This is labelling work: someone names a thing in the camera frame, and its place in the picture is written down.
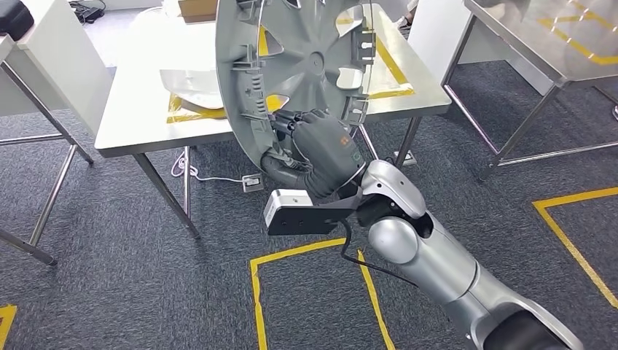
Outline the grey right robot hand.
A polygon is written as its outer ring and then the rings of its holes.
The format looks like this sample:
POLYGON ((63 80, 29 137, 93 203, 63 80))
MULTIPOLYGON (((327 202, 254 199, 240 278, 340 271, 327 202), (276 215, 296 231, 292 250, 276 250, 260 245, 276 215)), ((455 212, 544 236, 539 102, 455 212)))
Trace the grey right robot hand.
POLYGON ((261 169, 278 182, 325 198, 347 184, 364 167, 364 158, 353 138, 339 119, 324 110, 280 109, 274 114, 274 127, 278 133, 290 137, 310 164, 310 169, 301 171, 271 155, 264 155, 261 169))

